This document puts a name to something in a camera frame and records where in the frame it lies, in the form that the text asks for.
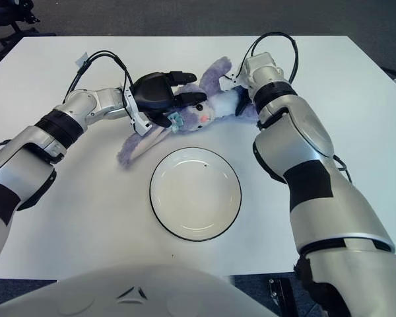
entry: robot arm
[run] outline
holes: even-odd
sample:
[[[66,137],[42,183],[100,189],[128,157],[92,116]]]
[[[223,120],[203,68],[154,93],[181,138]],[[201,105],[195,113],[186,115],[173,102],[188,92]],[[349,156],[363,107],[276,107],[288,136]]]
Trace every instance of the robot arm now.
[[[259,114],[254,155],[290,190],[303,286],[331,316],[396,316],[395,246],[336,167],[320,120],[268,53],[247,58],[240,80]]]
[[[196,79],[190,73],[153,73],[124,92],[118,88],[74,90],[64,103],[9,141],[0,150],[0,252],[9,235],[14,212],[35,205],[47,192],[56,178],[53,164],[63,159],[67,149],[89,125],[129,116],[135,131],[144,135],[152,123],[139,112],[163,122],[167,120],[166,112],[206,100],[207,96],[201,93],[173,95],[172,86]]]

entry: ceramic plate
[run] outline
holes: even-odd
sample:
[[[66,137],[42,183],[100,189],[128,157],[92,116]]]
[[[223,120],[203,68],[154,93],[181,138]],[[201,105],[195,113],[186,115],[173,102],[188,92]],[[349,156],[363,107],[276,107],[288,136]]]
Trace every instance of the ceramic plate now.
[[[188,147],[165,157],[150,183],[152,209],[172,234],[212,239],[238,216],[241,189],[233,168],[214,152]]]

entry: stuffed animal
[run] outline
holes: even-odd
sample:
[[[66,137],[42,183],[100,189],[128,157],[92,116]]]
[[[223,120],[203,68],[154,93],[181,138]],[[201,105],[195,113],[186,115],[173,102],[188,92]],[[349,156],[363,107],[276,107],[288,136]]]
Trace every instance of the stuffed animal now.
[[[258,115],[246,89],[237,87],[227,92],[220,89],[218,80],[231,68],[230,60],[227,57],[222,57],[205,71],[199,86],[187,84],[180,87],[176,94],[204,92],[207,95],[207,100],[171,113],[168,118],[172,121],[172,125],[167,129],[154,124],[144,136],[137,133],[131,135],[117,154],[119,163],[127,168],[132,160],[174,133],[191,133],[203,129],[211,122],[234,115],[239,102],[247,104],[238,118],[256,123]]]

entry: gray carpet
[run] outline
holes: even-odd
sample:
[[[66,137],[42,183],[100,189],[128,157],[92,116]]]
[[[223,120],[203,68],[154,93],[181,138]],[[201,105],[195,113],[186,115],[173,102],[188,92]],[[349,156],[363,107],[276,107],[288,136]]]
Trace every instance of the gray carpet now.
[[[376,63],[396,69],[396,0],[37,0],[37,29],[58,35],[350,36]],[[0,37],[10,27],[0,28]]]

